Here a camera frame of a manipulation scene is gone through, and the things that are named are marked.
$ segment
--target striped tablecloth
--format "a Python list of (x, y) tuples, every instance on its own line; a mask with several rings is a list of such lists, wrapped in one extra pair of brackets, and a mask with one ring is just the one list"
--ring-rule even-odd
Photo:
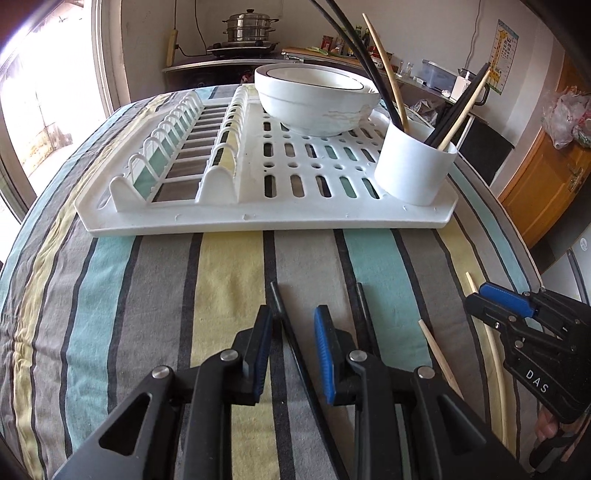
[[(233, 89), (198, 90), (203, 97)], [(501, 435), (499, 393), (483, 324), (467, 316), (466, 272), (522, 292), (540, 278), (501, 205), (461, 158), (459, 202), (440, 230), (315, 230), (92, 238), (76, 195), (130, 125), (182, 93), (115, 112), (37, 199), (0, 277), (0, 419), (35, 479), (50, 478), (154, 366), (197, 365), (248, 328), (280, 285), (320, 392), (313, 310), (367, 342), (355, 296), (365, 287), (382, 358), (414, 369), (433, 357), (425, 320), (468, 404)], [(537, 402), (505, 373), (509, 449), (526, 462)], [(349, 470), (353, 417), (326, 416)], [(235, 478), (334, 478), (289, 349), (276, 329), (260, 405), (235, 407)]]

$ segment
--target bowl rim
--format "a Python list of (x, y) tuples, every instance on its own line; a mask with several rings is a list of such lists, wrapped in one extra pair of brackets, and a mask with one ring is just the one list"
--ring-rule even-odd
[[(351, 79), (359, 82), (362, 85), (362, 87), (360, 89), (349, 89), (349, 88), (329, 87), (329, 86), (324, 86), (324, 85), (312, 85), (310, 83), (301, 83), (301, 82), (295, 82), (293, 80), (284, 80), (284, 79), (280, 79), (280, 78), (269, 75), (268, 72), (270, 70), (275, 70), (275, 69), (280, 69), (280, 68), (304, 68), (304, 69), (324, 70), (325, 72), (333, 72), (333, 73), (337, 73), (339, 75), (344, 75), (344, 76), (350, 77)], [(298, 63), (289, 63), (289, 62), (271, 63), (268, 65), (262, 65), (260, 67), (257, 67), (255, 70), (255, 78), (256, 78), (256, 74), (259, 74), (263, 77), (272, 79), (277, 82), (297, 84), (297, 85), (302, 85), (304, 87), (321, 88), (321, 89), (327, 89), (327, 90), (332, 90), (332, 91), (350, 92), (350, 93), (363, 93), (363, 94), (377, 93), (377, 94), (379, 94), (377, 88), (375, 87), (374, 83), (370, 79), (367, 79), (366, 77), (363, 77), (363, 76), (358, 75), (353, 72), (348, 72), (347, 70), (337, 69), (334, 67), (326, 67), (324, 65), (314, 65), (314, 64), (309, 64), (309, 63), (299, 63), (298, 64)]]
[(360, 90), (363, 90), (364, 88), (367, 87), (367, 85), (364, 85), (363, 83), (361, 83), (358, 79), (354, 79), (353, 77), (349, 76), (349, 75), (345, 75), (344, 73), (341, 72), (331, 72), (330, 70), (324, 70), (324, 69), (304, 69), (304, 70), (319, 70), (321, 72), (330, 72), (333, 73), (335, 75), (339, 75), (342, 77), (345, 77), (349, 80), (353, 80), (355, 83), (357, 83), (359, 85), (358, 88), (344, 88), (344, 87), (331, 87), (330, 85), (317, 85), (315, 83), (304, 83), (304, 82), (298, 82), (297, 80), (288, 80), (288, 79), (282, 79), (279, 77), (274, 76), (272, 73), (275, 70), (287, 70), (287, 67), (281, 67), (281, 68), (276, 68), (276, 69), (270, 69), (267, 73), (266, 76), (271, 77), (275, 80), (283, 80), (285, 82), (291, 82), (291, 83), (301, 83), (302, 85), (310, 85), (312, 87), (325, 87), (325, 88), (331, 88), (333, 90), (347, 90), (347, 91), (352, 91), (352, 92), (358, 92)]

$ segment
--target wooden chopstick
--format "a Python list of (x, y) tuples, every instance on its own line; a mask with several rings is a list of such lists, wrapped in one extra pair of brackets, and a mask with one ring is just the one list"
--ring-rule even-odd
[(460, 116), (457, 118), (456, 122), (453, 124), (450, 131), (447, 133), (447, 135), (445, 136), (443, 141), (437, 147), (438, 150), (441, 150), (441, 151), (445, 150), (447, 148), (447, 146), (449, 145), (449, 142), (452, 141), (453, 136), (456, 134), (457, 130), (460, 128), (461, 124), (466, 119), (468, 113), (470, 112), (470, 110), (472, 110), (472, 107), (476, 103), (476, 99), (478, 98), (478, 95), (480, 95), (480, 92), (484, 88), (484, 85), (485, 85), (486, 81), (488, 80), (488, 76), (490, 74), (491, 74), (491, 71), (487, 70), (484, 77), (482, 78), (482, 80), (478, 84), (478, 88), (476, 89), (476, 91), (474, 92), (474, 94), (472, 95), (472, 97), (470, 98), (470, 100), (468, 101), (466, 106), (464, 107), (464, 110), (462, 110), (462, 113), (460, 113)]
[(400, 86), (398, 85), (398, 81), (396, 80), (396, 75), (392, 70), (392, 65), (390, 64), (390, 60), (388, 59), (388, 54), (382, 45), (382, 41), (379, 39), (378, 32), (376, 32), (374, 26), (369, 21), (369, 18), (366, 14), (363, 14), (363, 19), (368, 26), (369, 33), (371, 37), (374, 39), (374, 43), (376, 48), (378, 49), (379, 56), (382, 59), (382, 63), (386, 68), (386, 73), (388, 74), (388, 80), (390, 80), (390, 86), (392, 87), (392, 91), (394, 93), (394, 99), (396, 100), (396, 106), (398, 107), (398, 113), (400, 114), (400, 120), (402, 121), (402, 128), (404, 129), (404, 133), (408, 134), (408, 117), (406, 114), (406, 109), (404, 108), (404, 102), (402, 101), (402, 93), (400, 93)]
[(431, 334), (429, 328), (427, 328), (427, 325), (422, 319), (418, 321), (418, 324), (421, 327), (421, 330), (423, 331), (425, 338), (427, 339), (427, 343), (429, 345), (429, 348), (431, 348), (433, 355), (435, 356), (435, 360), (437, 360), (437, 363), (441, 367), (441, 371), (443, 372), (443, 376), (445, 377), (447, 383), (453, 389), (453, 391), (457, 393), (463, 400), (464, 396), (460, 391), (460, 386), (457, 384), (456, 377), (453, 376), (452, 369), (449, 367), (447, 360), (445, 360), (445, 357), (443, 356), (443, 352), (441, 351), (437, 342), (435, 341), (435, 337)]
[[(478, 293), (478, 288), (476, 288), (476, 284), (474, 283), (470, 272), (466, 272), (466, 278), (468, 279), (468, 284), (470, 285), (472, 293)], [(507, 397), (505, 392), (505, 377), (503, 376), (503, 364), (501, 362), (501, 357), (499, 356), (499, 349), (497, 348), (492, 328), (486, 323), (484, 323), (484, 328), (488, 345), (491, 348), (492, 362), (495, 364), (496, 380), (499, 385), (499, 397), (501, 401), (501, 441), (503, 442), (503, 445), (507, 447), (509, 443), (509, 432), (507, 428)]]

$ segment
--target human hand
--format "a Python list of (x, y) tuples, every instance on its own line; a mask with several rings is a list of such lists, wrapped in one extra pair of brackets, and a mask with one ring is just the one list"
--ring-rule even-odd
[(562, 456), (562, 461), (565, 462), (573, 453), (574, 448), (579, 443), (579, 440), (583, 436), (588, 425), (589, 416), (587, 415), (583, 415), (574, 423), (559, 424), (556, 417), (552, 415), (546, 407), (541, 407), (538, 420), (535, 422), (534, 431), (540, 442), (553, 438), (558, 433), (558, 428), (561, 428), (565, 432), (578, 432), (577, 438)]

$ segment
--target white bowl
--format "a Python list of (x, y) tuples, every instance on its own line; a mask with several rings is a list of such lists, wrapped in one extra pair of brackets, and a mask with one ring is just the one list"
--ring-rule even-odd
[(269, 115), (312, 137), (332, 137), (358, 127), (380, 99), (371, 80), (319, 65), (264, 65), (255, 70), (255, 86)]
[(268, 71), (267, 75), (275, 79), (287, 80), (288, 82), (305, 83), (306, 85), (317, 85), (320, 87), (339, 88), (343, 90), (362, 90), (363, 83), (358, 82), (344, 73), (331, 72), (318, 67), (298, 68), (279, 67)]

